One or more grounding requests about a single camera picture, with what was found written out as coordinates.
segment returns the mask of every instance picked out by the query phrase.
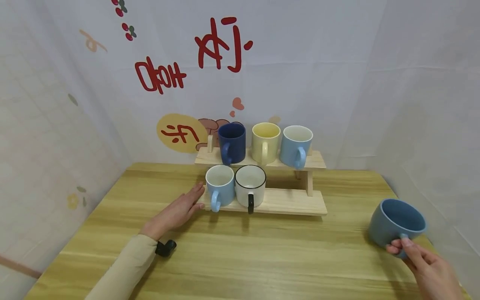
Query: forearm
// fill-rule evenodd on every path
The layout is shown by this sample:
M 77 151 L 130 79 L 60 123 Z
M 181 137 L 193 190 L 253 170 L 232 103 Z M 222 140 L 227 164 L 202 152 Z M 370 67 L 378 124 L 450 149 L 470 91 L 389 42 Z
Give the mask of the forearm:
M 148 236 L 134 236 L 85 299 L 128 299 L 152 263 L 156 244 L 157 241 Z

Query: wooden shelf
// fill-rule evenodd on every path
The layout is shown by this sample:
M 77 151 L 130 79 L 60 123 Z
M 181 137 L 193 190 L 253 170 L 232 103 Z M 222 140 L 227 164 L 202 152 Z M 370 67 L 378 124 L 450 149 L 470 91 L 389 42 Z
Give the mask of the wooden shelf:
M 204 210 L 211 210 L 210 194 L 207 190 L 198 201 L 205 204 Z M 240 205 L 236 199 L 230 205 L 220 207 L 220 210 L 248 213 L 247 208 Z M 327 208 L 320 191 L 313 191 L 313 196 L 308 196 L 305 190 L 266 188 L 264 201 L 254 209 L 254 214 L 257 213 L 325 216 Z
M 222 164 L 220 148 L 213 147 L 213 136 L 208 136 L 207 147 L 202 147 L 199 149 L 197 158 L 195 159 L 195 164 L 206 165 L 209 167 Z M 239 167 L 245 165 L 260 165 L 252 158 L 249 148 L 246 149 L 245 159 L 237 164 L 232 164 L 231 166 Z M 282 163 L 280 159 L 278 159 L 278 155 L 274 162 L 261 167 L 288 170 L 294 169 Z M 298 180 L 303 181 L 305 189 L 289 190 L 266 188 L 264 201 L 261 205 L 254 209 L 254 213 L 325 216 L 327 214 L 327 208 L 325 207 L 322 193 L 320 191 L 313 190 L 313 171 L 325 168 L 326 165 L 322 155 L 320 154 L 320 151 L 312 151 L 310 148 L 307 154 L 305 168 L 302 170 L 295 170 L 295 177 Z M 199 201 L 205 204 L 205 210 L 211 210 L 210 194 L 208 191 L 205 191 Z M 237 200 L 234 200 L 228 206 L 220 207 L 220 210 L 248 213 L 247 208 L 240 205 Z
M 208 147 L 202 147 L 198 150 L 197 158 L 195 159 L 195 164 L 199 165 L 209 165 L 216 166 L 222 164 L 222 158 L 220 157 L 220 148 L 214 147 L 212 152 L 208 152 Z M 232 166 L 245 166 L 245 165 L 259 165 L 253 158 L 249 148 L 247 148 L 247 153 L 245 159 L 237 164 L 232 164 Z M 274 162 L 267 164 L 264 167 L 273 167 L 277 169 L 290 169 L 289 167 L 282 163 L 280 159 L 276 159 Z M 325 169 L 326 165 L 320 151 L 312 151 L 312 155 L 307 155 L 307 161 L 305 162 L 305 168 L 302 171 L 313 171 L 317 169 Z

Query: mug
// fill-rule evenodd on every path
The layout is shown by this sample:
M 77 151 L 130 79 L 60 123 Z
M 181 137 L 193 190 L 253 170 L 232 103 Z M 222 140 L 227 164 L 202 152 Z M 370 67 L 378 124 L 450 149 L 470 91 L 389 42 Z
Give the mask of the mug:
M 375 209 L 368 227 L 370 239 L 385 246 L 402 237 L 414 239 L 427 230 L 425 218 L 415 207 L 397 199 L 384 199 Z M 396 257 L 406 259 L 405 251 Z
M 224 165 L 230 166 L 245 159 L 245 127 L 242 124 L 222 125 L 218 129 L 218 142 Z
M 276 159 L 280 127 L 273 123 L 258 123 L 252 128 L 252 158 L 266 165 Z
M 210 193 L 212 211 L 217 213 L 221 206 L 227 206 L 235 199 L 235 182 L 232 168 L 224 165 L 211 167 L 205 175 Z
M 248 207 L 250 215 L 253 214 L 253 208 L 264 201 L 266 181 L 267 175 L 259 166 L 246 165 L 235 172 L 237 200 L 241 205 Z
M 280 161 L 297 170 L 303 169 L 312 138 L 313 133 L 307 127 L 300 125 L 286 127 L 280 146 Z

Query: white mug with black rim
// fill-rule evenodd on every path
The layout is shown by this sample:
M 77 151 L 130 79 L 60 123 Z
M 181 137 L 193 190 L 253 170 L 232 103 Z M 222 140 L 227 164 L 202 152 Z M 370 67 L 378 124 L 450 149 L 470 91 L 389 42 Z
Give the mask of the white mug with black rim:
M 253 214 L 253 208 L 264 201 L 266 180 L 267 175 L 259 166 L 246 165 L 235 172 L 237 200 L 241 205 L 248 207 L 249 214 Z

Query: wooden stand leg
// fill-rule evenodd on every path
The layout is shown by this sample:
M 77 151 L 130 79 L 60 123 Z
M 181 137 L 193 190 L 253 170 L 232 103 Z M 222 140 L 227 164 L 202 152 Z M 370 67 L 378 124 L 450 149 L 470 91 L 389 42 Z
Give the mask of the wooden stand leg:
M 313 171 L 304 171 L 306 174 L 304 174 L 304 178 L 306 180 L 306 190 L 307 190 L 307 196 L 312 197 L 313 196 Z
M 213 135 L 209 135 L 207 138 L 207 151 L 213 152 Z

